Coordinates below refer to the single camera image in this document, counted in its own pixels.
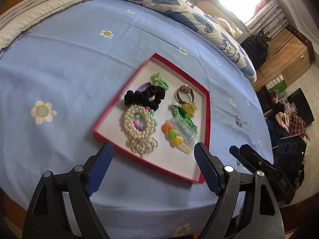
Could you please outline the white grey pillow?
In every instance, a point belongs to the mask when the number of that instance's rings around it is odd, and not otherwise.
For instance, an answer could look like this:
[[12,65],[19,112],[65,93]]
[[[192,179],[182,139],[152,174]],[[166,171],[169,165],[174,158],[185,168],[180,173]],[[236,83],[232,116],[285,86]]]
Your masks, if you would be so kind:
[[1,53],[48,18],[93,0],[24,0],[1,15]]

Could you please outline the red shallow box lid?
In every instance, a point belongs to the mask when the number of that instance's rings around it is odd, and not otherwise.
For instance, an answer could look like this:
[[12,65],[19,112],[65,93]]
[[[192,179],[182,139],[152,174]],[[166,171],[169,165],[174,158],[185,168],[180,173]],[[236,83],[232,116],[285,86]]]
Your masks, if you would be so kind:
[[[128,90],[138,88],[139,85],[148,81],[151,74],[155,72],[160,72],[161,77],[168,81],[170,88],[166,93],[164,101],[155,112],[158,126],[154,138],[159,142],[159,145],[149,156],[140,157],[138,154],[133,153],[125,144],[127,139],[124,134],[124,95]],[[168,109],[169,103],[175,100],[175,92],[183,84],[188,84],[194,89],[195,104],[198,108],[195,116],[195,124],[199,132],[197,137],[198,140],[208,147],[210,144],[211,126],[209,91],[193,79],[192,76],[157,53],[153,54],[138,69],[103,112],[94,127],[94,138],[99,141],[113,143],[114,148],[119,153],[123,153],[127,157],[152,167],[157,171],[162,171],[163,173],[193,183],[203,183],[204,177],[201,174],[194,155],[186,155],[178,149],[172,148],[160,130],[160,126],[172,116]]]

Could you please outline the black television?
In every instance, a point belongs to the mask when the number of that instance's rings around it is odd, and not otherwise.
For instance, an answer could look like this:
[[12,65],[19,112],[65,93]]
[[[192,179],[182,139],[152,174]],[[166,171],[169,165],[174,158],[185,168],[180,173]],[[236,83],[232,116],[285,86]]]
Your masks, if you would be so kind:
[[296,113],[305,121],[306,126],[309,126],[315,121],[310,105],[301,88],[298,88],[295,92],[288,96],[288,102],[290,104],[295,104],[297,108]]

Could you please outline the blue heart pattern quilt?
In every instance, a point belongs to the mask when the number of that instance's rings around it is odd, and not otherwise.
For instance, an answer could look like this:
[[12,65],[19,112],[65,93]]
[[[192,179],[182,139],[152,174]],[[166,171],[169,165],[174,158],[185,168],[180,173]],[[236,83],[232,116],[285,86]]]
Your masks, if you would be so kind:
[[191,8],[187,0],[125,0],[164,14],[195,31],[214,44],[254,83],[256,70],[240,44],[212,17],[201,9]]

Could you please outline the light blue floral bedsheet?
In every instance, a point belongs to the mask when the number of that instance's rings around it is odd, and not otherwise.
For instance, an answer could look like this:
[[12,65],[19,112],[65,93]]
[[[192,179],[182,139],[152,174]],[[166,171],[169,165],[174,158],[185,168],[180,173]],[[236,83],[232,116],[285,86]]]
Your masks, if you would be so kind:
[[[53,16],[1,57],[1,188],[27,208],[42,174],[95,154],[93,128],[137,69],[158,53],[210,93],[210,151],[235,166],[232,145],[273,160],[250,81],[211,42],[158,12],[123,0],[85,2]],[[217,198],[206,184],[162,174],[116,153],[91,197],[112,238],[201,231]]]

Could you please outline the wristwatch with olive strap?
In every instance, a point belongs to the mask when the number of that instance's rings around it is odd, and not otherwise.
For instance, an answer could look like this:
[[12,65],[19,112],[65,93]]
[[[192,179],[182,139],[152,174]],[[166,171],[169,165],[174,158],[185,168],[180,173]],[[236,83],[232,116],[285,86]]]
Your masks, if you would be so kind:
[[181,85],[177,89],[175,96],[180,104],[193,104],[195,102],[193,88],[187,84]]

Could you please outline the black scrunchie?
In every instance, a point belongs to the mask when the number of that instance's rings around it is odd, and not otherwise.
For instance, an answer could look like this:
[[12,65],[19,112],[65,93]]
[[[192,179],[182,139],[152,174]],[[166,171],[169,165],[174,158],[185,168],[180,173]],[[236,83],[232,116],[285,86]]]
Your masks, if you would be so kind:
[[160,103],[165,98],[166,91],[161,86],[150,85],[143,91],[128,90],[124,96],[124,104],[140,105],[143,107],[149,107],[149,109],[157,111]]

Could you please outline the grey curtain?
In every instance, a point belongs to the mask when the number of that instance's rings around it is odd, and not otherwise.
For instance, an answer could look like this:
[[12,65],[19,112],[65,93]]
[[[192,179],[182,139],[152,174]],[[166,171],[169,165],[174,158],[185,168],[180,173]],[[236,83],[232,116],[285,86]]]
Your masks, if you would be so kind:
[[250,34],[257,35],[263,30],[264,35],[272,39],[287,27],[289,22],[278,1],[271,0],[245,25]]

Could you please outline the pile of clothes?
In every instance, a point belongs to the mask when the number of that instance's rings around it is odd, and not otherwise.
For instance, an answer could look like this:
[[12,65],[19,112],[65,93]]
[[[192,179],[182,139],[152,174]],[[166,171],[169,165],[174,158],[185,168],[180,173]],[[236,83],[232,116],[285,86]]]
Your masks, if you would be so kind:
[[271,112],[266,116],[266,124],[270,134],[272,147],[279,144],[280,139],[300,135],[307,139],[306,122],[297,114],[288,110],[288,106],[280,102],[275,91],[269,92]]

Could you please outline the yellow hair claw clip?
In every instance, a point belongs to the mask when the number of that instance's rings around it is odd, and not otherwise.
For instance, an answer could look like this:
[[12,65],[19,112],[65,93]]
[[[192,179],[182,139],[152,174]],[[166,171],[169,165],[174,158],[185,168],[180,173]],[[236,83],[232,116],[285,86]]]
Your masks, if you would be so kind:
[[197,111],[197,106],[194,103],[184,103],[181,105],[181,108],[186,111],[190,118],[194,118]]

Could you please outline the silver rhinestone brooch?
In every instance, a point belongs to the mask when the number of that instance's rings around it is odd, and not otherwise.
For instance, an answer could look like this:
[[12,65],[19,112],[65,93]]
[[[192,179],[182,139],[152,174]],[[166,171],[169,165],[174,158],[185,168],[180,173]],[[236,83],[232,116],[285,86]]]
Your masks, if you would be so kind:
[[138,154],[143,158],[154,151],[158,146],[158,142],[151,136],[149,138],[128,139],[125,145],[132,153]]

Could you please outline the wooden wardrobe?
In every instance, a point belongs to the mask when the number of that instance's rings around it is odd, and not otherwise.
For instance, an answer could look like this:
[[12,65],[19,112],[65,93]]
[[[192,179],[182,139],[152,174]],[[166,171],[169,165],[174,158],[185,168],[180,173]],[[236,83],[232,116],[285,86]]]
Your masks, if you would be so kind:
[[282,75],[289,86],[298,80],[315,60],[312,42],[293,26],[288,25],[268,43],[265,63],[256,70],[253,83],[256,92]]

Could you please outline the clear comb with hearts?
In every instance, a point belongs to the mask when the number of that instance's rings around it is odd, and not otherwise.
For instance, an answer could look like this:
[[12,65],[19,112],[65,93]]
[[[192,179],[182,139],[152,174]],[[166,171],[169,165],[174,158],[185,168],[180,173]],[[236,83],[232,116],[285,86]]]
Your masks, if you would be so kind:
[[194,152],[197,143],[197,131],[182,117],[173,117],[166,120],[161,126],[161,130],[172,147],[185,154]]

